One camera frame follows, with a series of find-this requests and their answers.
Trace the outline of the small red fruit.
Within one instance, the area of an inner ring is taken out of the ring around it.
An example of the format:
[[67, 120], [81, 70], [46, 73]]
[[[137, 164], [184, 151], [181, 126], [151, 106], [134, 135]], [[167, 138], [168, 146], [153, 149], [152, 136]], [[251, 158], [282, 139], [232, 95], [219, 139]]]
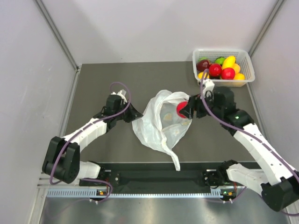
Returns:
[[181, 114], [180, 111], [181, 111], [182, 109], [184, 109], [184, 108], [186, 107], [187, 104], [188, 104], [187, 101], [183, 101], [183, 102], [180, 102], [180, 103], [177, 105], [177, 107], [176, 107], [177, 115], [178, 115], [179, 117], [181, 117], [181, 118], [184, 118], [184, 119], [186, 119], [186, 116], [183, 115], [183, 114]]

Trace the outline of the white printed plastic bag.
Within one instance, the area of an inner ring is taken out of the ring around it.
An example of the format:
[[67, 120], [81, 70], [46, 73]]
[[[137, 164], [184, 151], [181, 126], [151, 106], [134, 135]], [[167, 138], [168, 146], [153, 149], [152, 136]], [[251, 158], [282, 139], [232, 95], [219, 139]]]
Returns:
[[185, 136], [192, 123], [190, 119], [178, 116], [176, 108], [188, 99], [189, 96], [184, 92], [161, 90], [150, 99], [143, 117], [132, 122], [139, 141], [146, 147], [169, 155], [176, 171], [181, 168], [173, 148]]

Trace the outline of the yellow fruit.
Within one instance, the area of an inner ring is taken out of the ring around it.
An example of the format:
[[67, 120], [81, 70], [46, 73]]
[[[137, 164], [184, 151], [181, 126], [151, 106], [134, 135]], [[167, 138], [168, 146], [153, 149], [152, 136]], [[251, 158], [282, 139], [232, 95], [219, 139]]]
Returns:
[[222, 69], [232, 68], [232, 66], [235, 64], [235, 62], [236, 62], [235, 56], [227, 57], [222, 65]]

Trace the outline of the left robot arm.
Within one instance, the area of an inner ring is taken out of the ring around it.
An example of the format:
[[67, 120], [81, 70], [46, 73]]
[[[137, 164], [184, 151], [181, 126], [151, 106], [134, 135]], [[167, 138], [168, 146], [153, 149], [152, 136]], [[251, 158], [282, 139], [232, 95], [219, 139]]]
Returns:
[[81, 152], [115, 127], [117, 121], [131, 123], [142, 116], [123, 94], [110, 94], [106, 105], [85, 125], [64, 137], [55, 136], [50, 140], [42, 171], [50, 176], [50, 183], [53, 185], [54, 178], [67, 184], [81, 179], [90, 179], [96, 185], [103, 184], [106, 174], [101, 171], [101, 165], [81, 161]]

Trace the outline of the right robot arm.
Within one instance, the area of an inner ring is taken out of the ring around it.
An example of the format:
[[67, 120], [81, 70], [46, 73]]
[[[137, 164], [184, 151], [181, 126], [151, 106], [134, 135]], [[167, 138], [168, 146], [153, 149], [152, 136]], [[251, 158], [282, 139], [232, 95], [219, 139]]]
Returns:
[[263, 137], [252, 117], [236, 107], [235, 95], [228, 87], [215, 87], [189, 97], [177, 106], [183, 118], [213, 117], [241, 143], [261, 168], [261, 172], [229, 160], [216, 168], [215, 178], [206, 184], [216, 186], [236, 182], [256, 192], [276, 212], [299, 199], [299, 172], [289, 165]]

